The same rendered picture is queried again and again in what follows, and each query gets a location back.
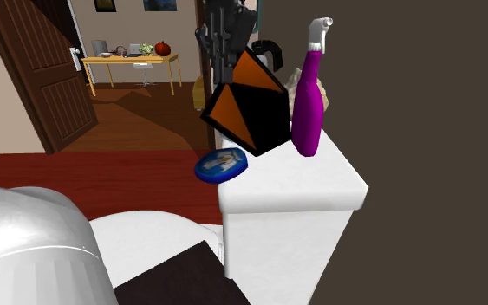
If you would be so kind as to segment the black and orange angular object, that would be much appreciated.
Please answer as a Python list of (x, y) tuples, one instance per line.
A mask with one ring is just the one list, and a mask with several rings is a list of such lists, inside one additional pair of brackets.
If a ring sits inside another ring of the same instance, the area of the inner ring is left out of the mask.
[(246, 48), (231, 83), (217, 85), (201, 119), (258, 157), (290, 140), (288, 90)]

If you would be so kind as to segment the white swivel chair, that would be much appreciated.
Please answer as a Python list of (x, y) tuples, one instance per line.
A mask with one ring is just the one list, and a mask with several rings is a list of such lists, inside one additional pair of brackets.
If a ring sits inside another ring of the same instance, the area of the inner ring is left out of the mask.
[(147, 70), (153, 67), (152, 63), (134, 63), (133, 68), (137, 70), (141, 70), (143, 73), (143, 82), (142, 86), (145, 88), (148, 85), (153, 85), (153, 82), (150, 82), (147, 79)]

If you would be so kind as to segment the purple spray bottle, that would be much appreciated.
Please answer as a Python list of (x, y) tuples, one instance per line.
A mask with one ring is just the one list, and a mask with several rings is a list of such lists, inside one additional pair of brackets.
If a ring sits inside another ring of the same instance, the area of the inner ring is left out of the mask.
[(326, 35), (333, 25), (332, 17), (320, 17), (309, 24), (309, 43), (296, 85), (291, 140), (304, 157), (316, 154), (323, 123), (324, 104), (317, 76), (326, 51)]

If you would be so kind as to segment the beige rough object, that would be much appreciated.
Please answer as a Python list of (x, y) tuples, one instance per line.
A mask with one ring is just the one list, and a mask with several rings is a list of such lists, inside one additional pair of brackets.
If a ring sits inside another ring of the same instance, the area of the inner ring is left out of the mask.
[[(300, 68), (295, 68), (294, 72), (290, 75), (288, 81), (284, 84), (285, 88), (289, 94), (289, 108), (290, 108), (290, 115), (293, 114), (293, 107), (296, 98), (296, 87), (297, 83), (300, 80), (302, 70)], [(322, 96), (322, 104), (323, 104), (323, 111), (326, 111), (329, 106), (329, 99), (326, 93), (325, 88), (322, 85), (320, 79), (316, 79), (316, 84), (320, 90)]]

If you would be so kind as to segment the yellow table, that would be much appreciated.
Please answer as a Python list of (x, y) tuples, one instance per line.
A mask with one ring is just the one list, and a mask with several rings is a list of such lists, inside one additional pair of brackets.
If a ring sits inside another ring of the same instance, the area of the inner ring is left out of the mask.
[(179, 54), (174, 53), (166, 56), (161, 56), (161, 55), (140, 55), (140, 56), (123, 56), (123, 55), (99, 55), (99, 56), (92, 56), (92, 57), (84, 57), (81, 58), (81, 62), (84, 65), (84, 69), (86, 71), (86, 75), (88, 78), (88, 84), (90, 86), (90, 90), (92, 92), (92, 95), (95, 97), (96, 96), (96, 91), (94, 87), (94, 81), (93, 81), (93, 76), (90, 72), (90, 64), (100, 64), (100, 65), (105, 65), (107, 68), (108, 76), (109, 76), (109, 81), (110, 85), (113, 88), (114, 87), (114, 82), (113, 82), (113, 77), (111, 74), (110, 70), (110, 65), (113, 64), (134, 64), (134, 63), (152, 63), (153, 64), (165, 64), (167, 65), (168, 68), (168, 74), (169, 74), (169, 84), (171, 88), (171, 94), (174, 94), (174, 86), (173, 86), (173, 79), (172, 79), (172, 67), (171, 63), (172, 62), (177, 62), (177, 67), (178, 67), (178, 77), (179, 77), (179, 85), (182, 86), (182, 80), (181, 80), (181, 72), (180, 72), (180, 63), (179, 63)]

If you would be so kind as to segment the blue round dish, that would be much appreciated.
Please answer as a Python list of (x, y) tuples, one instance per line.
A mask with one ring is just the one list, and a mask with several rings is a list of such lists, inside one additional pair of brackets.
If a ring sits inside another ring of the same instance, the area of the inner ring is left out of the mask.
[(243, 150), (232, 147), (217, 149), (207, 153), (194, 166), (198, 179), (221, 184), (235, 178), (248, 168), (248, 160)]

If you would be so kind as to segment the brown wooden door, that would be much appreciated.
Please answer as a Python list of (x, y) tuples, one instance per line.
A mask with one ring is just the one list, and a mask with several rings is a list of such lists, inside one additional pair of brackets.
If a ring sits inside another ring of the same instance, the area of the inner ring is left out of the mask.
[(98, 124), (68, 0), (0, 0), (0, 56), (47, 154)]

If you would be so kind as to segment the white toilet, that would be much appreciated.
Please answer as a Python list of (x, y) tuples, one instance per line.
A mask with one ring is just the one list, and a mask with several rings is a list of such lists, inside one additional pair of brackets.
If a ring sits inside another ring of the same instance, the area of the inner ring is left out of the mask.
[(251, 305), (309, 305), (367, 192), (322, 134), (312, 157), (291, 143), (249, 156), (243, 173), (218, 186), (219, 225), (163, 211), (126, 211), (99, 217), (91, 226), (114, 286), (207, 242)]

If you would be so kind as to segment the dark robot stand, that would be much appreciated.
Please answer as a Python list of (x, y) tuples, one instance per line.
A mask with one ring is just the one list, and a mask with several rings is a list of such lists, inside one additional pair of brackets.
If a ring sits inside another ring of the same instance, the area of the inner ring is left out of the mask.
[(202, 241), (114, 289), (119, 305), (251, 305)]

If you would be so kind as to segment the blue wall picture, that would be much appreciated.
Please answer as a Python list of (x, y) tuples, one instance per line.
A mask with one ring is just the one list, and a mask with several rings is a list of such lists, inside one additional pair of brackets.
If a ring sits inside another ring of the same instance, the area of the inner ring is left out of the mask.
[(177, 11), (176, 0), (143, 0), (145, 11)]

